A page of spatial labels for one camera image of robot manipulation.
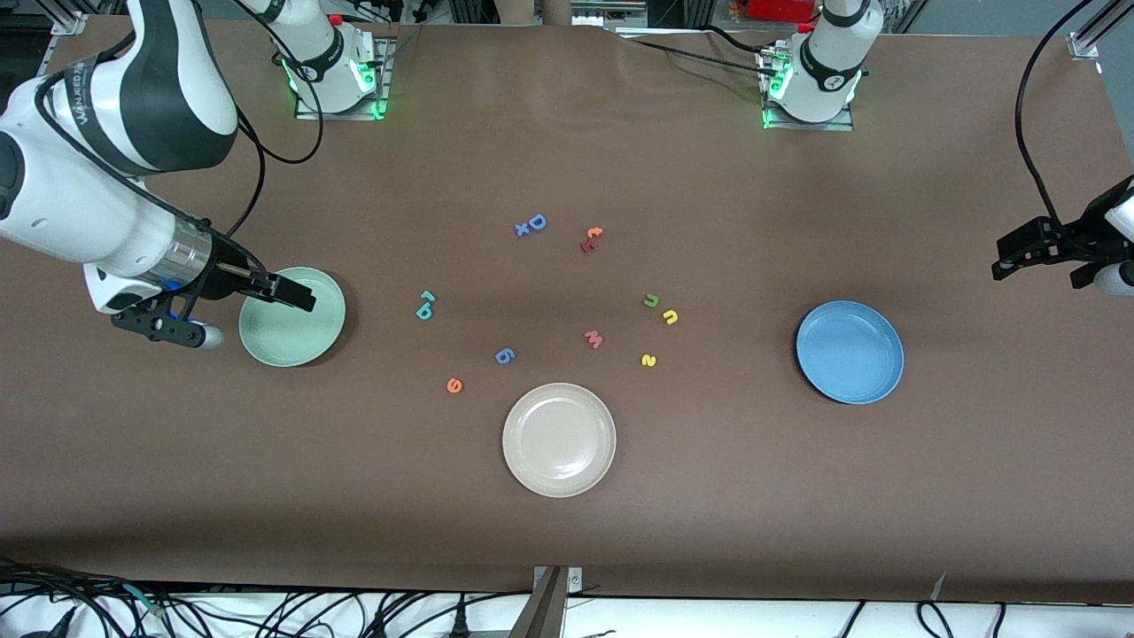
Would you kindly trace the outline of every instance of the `plate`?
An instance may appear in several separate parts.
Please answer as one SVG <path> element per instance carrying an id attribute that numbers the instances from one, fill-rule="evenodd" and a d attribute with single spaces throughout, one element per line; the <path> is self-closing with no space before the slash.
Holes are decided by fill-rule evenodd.
<path id="1" fill-rule="evenodd" d="M 795 352 L 815 390 L 854 406 L 885 399 L 905 368 L 897 331 L 877 309 L 854 300 L 812 309 L 799 326 Z"/>
<path id="2" fill-rule="evenodd" d="M 503 424 L 503 458 L 524 487 L 566 499 L 591 490 L 615 460 L 615 419 L 601 399 L 574 384 L 548 384 L 519 398 Z"/>
<path id="3" fill-rule="evenodd" d="M 327 352 L 339 339 L 347 317 L 342 289 L 322 270 L 297 265 L 279 274 L 311 288 L 315 307 L 305 312 L 282 303 L 248 297 L 240 308 L 240 342 L 256 361 L 289 368 Z"/>

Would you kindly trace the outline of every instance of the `white plate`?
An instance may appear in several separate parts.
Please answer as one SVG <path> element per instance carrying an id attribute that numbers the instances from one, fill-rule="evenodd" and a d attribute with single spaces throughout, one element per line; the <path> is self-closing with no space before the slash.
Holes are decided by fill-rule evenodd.
<path id="1" fill-rule="evenodd" d="M 615 419 L 574 384 L 548 384 L 519 398 L 503 424 L 503 458 L 524 487 L 552 499 L 594 487 L 615 460 Z"/>

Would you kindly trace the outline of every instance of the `red object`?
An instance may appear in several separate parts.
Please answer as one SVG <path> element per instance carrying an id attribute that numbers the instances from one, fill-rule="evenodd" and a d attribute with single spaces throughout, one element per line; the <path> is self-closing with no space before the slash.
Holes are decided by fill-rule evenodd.
<path id="1" fill-rule="evenodd" d="M 784 23 L 810 23 L 815 0 L 748 0 L 750 18 Z"/>

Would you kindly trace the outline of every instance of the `light green plate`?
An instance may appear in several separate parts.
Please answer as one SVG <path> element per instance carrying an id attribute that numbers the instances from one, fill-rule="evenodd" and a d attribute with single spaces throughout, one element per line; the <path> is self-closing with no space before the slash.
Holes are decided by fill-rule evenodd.
<path id="1" fill-rule="evenodd" d="M 240 308 L 240 342 L 256 361 L 288 368 L 314 361 L 339 339 L 347 300 L 330 274 L 314 267 L 285 267 L 280 274 L 311 288 L 315 308 L 248 297 Z"/>

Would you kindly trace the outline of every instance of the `blue plate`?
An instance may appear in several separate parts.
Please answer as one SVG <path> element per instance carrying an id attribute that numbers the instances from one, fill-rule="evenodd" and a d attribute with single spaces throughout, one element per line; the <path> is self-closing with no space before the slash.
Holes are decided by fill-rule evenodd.
<path id="1" fill-rule="evenodd" d="M 812 309 L 799 326 L 795 354 L 815 390 L 854 406 L 885 399 L 905 368 L 897 331 L 877 309 L 854 300 Z"/>

